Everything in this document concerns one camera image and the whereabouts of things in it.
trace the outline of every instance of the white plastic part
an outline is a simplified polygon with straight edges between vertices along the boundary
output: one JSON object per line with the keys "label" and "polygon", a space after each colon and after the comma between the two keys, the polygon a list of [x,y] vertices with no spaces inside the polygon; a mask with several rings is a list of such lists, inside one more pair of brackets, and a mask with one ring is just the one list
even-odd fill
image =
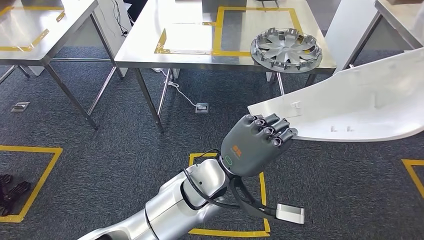
{"label": "white plastic part", "polygon": [[424,48],[340,71],[320,83],[248,107],[277,114],[301,140],[377,142],[424,130]]}
{"label": "white plastic part", "polygon": [[325,35],[328,49],[337,64],[336,73],[347,67],[376,15],[374,0],[341,0]]}
{"label": "white plastic part", "polygon": [[305,209],[278,203],[275,217],[295,224],[305,224]]}

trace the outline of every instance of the black shoe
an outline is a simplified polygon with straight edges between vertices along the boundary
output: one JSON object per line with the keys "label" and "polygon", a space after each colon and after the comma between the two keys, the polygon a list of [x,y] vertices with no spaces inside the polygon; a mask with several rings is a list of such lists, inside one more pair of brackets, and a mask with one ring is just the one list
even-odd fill
{"label": "black shoe", "polygon": [[31,183],[23,181],[14,186],[7,194],[3,195],[3,199],[0,199],[0,216],[9,215],[12,212],[15,202],[30,188]]}
{"label": "black shoe", "polygon": [[0,187],[5,186],[6,184],[12,181],[13,176],[9,174],[0,175]]}

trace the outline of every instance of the white curved panel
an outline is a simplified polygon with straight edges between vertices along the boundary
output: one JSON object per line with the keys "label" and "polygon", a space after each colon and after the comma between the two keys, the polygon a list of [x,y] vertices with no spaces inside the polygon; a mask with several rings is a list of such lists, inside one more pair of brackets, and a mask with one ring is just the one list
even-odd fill
{"label": "white curved panel", "polygon": [[376,142],[424,130],[424,48],[340,71],[310,87],[248,107],[276,113],[297,139]]}

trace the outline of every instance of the robot finger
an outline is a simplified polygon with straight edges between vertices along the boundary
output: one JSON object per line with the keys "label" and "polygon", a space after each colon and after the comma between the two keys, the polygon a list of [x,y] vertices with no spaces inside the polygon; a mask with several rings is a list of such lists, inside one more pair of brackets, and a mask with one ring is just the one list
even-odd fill
{"label": "robot finger", "polygon": [[272,145],[275,147],[281,147],[286,145],[286,143],[291,143],[292,138],[298,134],[296,128],[287,128],[284,132],[277,134],[272,139]]}
{"label": "robot finger", "polygon": [[257,119],[263,119],[264,117],[262,115],[250,115],[247,114],[244,116],[244,122],[247,124],[251,124],[253,121]]}
{"label": "robot finger", "polygon": [[278,132],[284,132],[289,126],[290,123],[285,118],[283,118],[281,121],[272,125],[271,128],[274,129],[274,134],[277,134]]}
{"label": "robot finger", "polygon": [[253,130],[258,131],[258,132],[260,132],[266,126],[267,126],[267,122],[263,119],[256,119],[250,124],[250,127]]}
{"label": "robot finger", "polygon": [[269,116],[266,116],[263,120],[265,120],[265,122],[268,126],[271,126],[271,125],[275,124],[276,122],[278,122],[280,120],[280,118],[274,113],[274,114],[271,114]]}
{"label": "robot finger", "polygon": [[275,134],[275,132],[274,132],[274,128],[272,128],[272,127],[269,127],[269,126],[267,126],[267,127],[265,127],[265,128],[263,128],[258,134],[257,134],[257,136],[259,137],[259,138],[262,138],[262,139],[270,139],[273,135]]}

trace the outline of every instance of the table leg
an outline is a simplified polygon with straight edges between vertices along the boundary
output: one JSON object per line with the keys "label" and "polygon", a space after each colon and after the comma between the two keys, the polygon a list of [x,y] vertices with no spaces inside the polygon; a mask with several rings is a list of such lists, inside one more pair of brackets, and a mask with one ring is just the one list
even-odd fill
{"label": "table leg", "polygon": [[25,75],[25,77],[29,78],[31,77],[28,72],[22,67],[22,66],[17,66],[19,68],[19,70]]}
{"label": "table leg", "polygon": [[12,74],[14,72],[14,70],[17,68],[18,66],[13,65],[12,67],[10,67],[4,74],[3,76],[0,76],[0,84],[2,84],[8,77],[10,74]]}
{"label": "table leg", "polygon": [[[110,58],[110,61],[112,62],[113,66],[116,67],[117,66],[117,63],[115,62],[115,58],[114,58],[114,55],[112,54],[112,50],[109,48],[109,45],[106,42],[106,39],[105,39],[105,37],[102,34],[102,30],[100,29],[99,25],[97,24],[96,17],[93,15],[93,13],[90,14],[90,18],[91,18],[91,21],[92,21],[92,23],[93,23],[93,25],[95,27],[95,30],[97,31],[98,37],[101,40],[101,43],[103,44],[103,47],[106,50],[107,55]],[[122,72],[121,72],[121,70],[119,68],[117,69],[117,73],[118,73],[118,76],[121,79],[124,78],[124,76],[122,75]]]}
{"label": "table leg", "polygon": [[162,95],[160,96],[159,108],[157,109],[157,115],[159,116],[159,118],[161,117],[162,108],[164,107],[165,96],[167,95],[168,83],[173,77],[173,73],[172,73],[173,71],[174,71],[173,69],[172,70],[168,69],[168,73],[166,74],[165,85],[163,86]]}
{"label": "table leg", "polygon": [[354,64],[355,60],[358,58],[359,54],[362,52],[362,49],[364,49],[365,45],[367,44],[368,40],[373,35],[374,31],[376,30],[382,18],[383,16],[381,15],[381,13],[377,12],[374,19],[372,20],[372,22],[369,24],[368,28],[366,29],[364,35],[359,40],[359,43],[356,46],[355,50],[353,51],[352,55],[347,60],[347,63],[343,67],[343,70],[347,69],[349,65]]}
{"label": "table leg", "polygon": [[279,90],[281,91],[281,96],[283,96],[285,93],[283,87],[283,80],[281,79],[281,72],[277,72],[276,75],[278,79]]}
{"label": "table leg", "polygon": [[273,80],[276,77],[276,73],[273,72],[265,72],[266,74],[266,81],[269,83],[271,80]]}
{"label": "table leg", "polygon": [[96,107],[97,103],[99,102],[100,98],[102,97],[103,92],[105,91],[106,87],[108,86],[109,82],[111,81],[112,76],[114,75],[116,70],[117,70],[117,67],[113,66],[112,70],[109,72],[109,75],[106,78],[106,81],[104,81],[103,86],[101,86],[100,91],[98,92],[97,96],[95,97],[94,102],[92,103],[90,109],[88,110],[88,112],[87,112],[88,115],[91,116],[91,114],[93,113],[94,108]]}
{"label": "table leg", "polygon": [[151,114],[153,115],[154,123],[159,128],[160,132],[163,133],[164,129],[162,127],[161,120],[159,119],[159,115],[156,112],[155,105],[152,102],[152,98],[150,97],[149,90],[147,89],[145,80],[143,79],[142,72],[139,68],[134,68],[135,77],[137,78],[137,82],[140,85],[141,91],[143,92],[144,98],[147,102],[147,106],[150,109]]}
{"label": "table leg", "polygon": [[178,76],[180,76],[180,69],[179,68],[173,68],[172,69],[172,76],[174,79],[178,79]]}
{"label": "table leg", "polygon": [[56,73],[56,71],[53,69],[53,67],[50,64],[47,64],[44,66],[44,68],[47,70],[47,72],[51,75],[51,77],[56,81],[56,83],[59,85],[59,87],[64,91],[64,93],[68,96],[72,104],[81,112],[81,114],[88,120],[90,125],[94,128],[94,130],[98,130],[99,127],[97,124],[93,121],[92,117],[86,112],[84,107],[78,102],[78,100],[75,98],[74,95],[72,95],[71,91],[68,89],[68,87],[62,82],[59,75]]}
{"label": "table leg", "polygon": [[309,74],[306,80],[305,88],[313,85],[316,77],[316,74]]}

